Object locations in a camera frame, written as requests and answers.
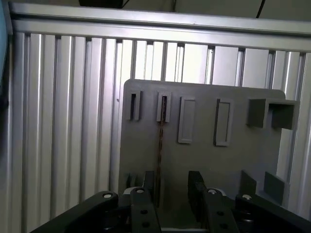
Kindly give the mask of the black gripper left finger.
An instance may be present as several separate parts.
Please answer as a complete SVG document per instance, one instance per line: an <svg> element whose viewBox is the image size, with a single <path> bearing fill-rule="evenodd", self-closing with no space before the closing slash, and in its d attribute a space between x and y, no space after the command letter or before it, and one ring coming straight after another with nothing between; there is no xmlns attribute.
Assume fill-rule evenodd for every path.
<svg viewBox="0 0 311 233"><path fill-rule="evenodd" d="M141 187L118 195L99 192L34 230L35 233L159 233L153 203L154 172L146 171Z"/></svg>

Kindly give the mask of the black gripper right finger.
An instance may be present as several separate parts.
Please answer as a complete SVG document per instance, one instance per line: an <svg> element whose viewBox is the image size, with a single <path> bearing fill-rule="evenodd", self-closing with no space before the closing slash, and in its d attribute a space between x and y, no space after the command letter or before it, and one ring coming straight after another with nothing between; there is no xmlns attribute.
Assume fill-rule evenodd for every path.
<svg viewBox="0 0 311 233"><path fill-rule="evenodd" d="M257 194L230 199L207 188L200 172L188 173L188 200L196 221L210 233L309 233L310 221Z"/></svg>

